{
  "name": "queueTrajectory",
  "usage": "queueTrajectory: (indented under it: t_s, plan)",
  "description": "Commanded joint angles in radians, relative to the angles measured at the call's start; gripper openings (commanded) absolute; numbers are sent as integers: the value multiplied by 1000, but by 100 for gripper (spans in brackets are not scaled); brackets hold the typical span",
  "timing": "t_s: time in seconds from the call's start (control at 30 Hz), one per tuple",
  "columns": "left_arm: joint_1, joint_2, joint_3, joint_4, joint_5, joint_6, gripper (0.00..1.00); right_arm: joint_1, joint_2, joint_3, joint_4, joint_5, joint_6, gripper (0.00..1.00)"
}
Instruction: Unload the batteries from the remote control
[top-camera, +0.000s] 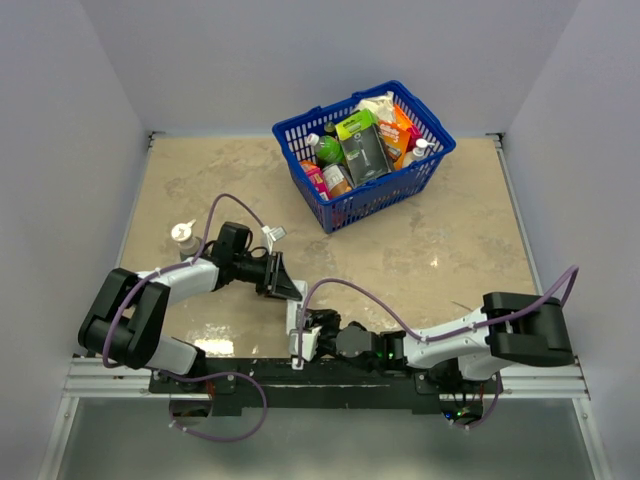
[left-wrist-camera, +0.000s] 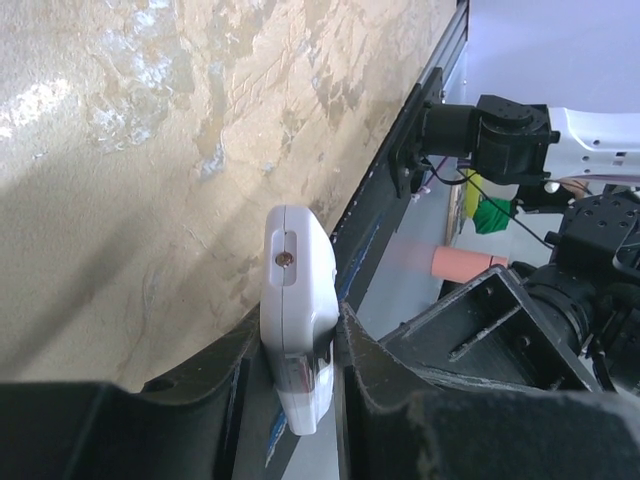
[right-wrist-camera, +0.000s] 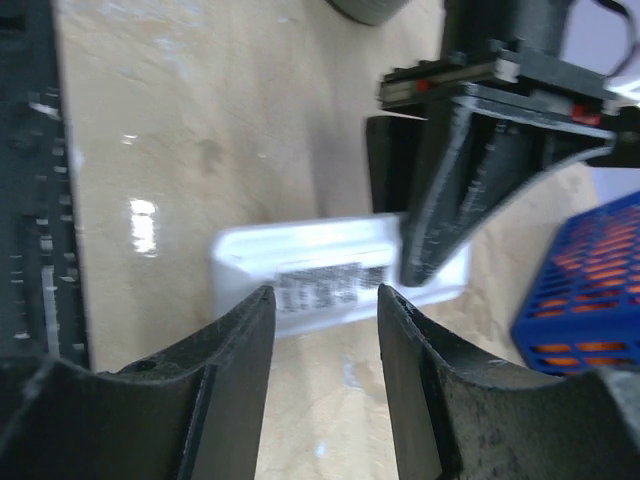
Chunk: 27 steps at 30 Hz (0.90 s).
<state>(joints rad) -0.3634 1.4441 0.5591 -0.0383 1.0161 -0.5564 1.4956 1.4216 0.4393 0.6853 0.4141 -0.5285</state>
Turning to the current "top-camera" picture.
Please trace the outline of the white remote control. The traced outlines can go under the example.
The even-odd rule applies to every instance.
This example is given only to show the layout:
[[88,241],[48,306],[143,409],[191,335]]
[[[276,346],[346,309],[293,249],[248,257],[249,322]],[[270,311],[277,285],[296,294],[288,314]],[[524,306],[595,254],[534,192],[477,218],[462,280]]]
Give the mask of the white remote control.
[[309,285],[306,281],[303,280],[294,280],[294,286],[297,288],[299,293],[301,294],[300,300],[287,300],[286,301],[286,323],[285,323],[285,333],[287,335],[290,334],[291,331],[298,329],[299,323],[299,311],[302,308],[304,300],[308,294]]

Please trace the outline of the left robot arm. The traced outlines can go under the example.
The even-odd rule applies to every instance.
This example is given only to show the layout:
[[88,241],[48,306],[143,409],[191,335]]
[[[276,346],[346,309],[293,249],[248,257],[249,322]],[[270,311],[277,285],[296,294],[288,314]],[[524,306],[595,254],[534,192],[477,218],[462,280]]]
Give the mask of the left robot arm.
[[199,258],[149,272],[112,270],[78,332],[78,343],[116,365],[172,373],[185,392],[200,390],[207,380],[204,352],[162,334],[166,310],[191,296],[214,292],[233,281],[253,284],[256,293],[294,303],[304,299],[285,270],[282,254],[248,249],[249,227],[226,222],[211,249]]

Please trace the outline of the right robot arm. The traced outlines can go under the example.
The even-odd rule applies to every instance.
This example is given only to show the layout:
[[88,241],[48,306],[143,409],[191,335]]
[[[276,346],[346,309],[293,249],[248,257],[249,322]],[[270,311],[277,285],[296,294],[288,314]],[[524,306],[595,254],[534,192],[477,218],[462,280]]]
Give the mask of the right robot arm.
[[448,386],[469,392],[480,381],[511,365],[564,367],[574,354],[561,301],[508,292],[483,296],[483,305],[437,327],[374,333],[357,322],[307,320],[289,332],[292,367],[331,356],[365,371],[427,371],[451,361]]

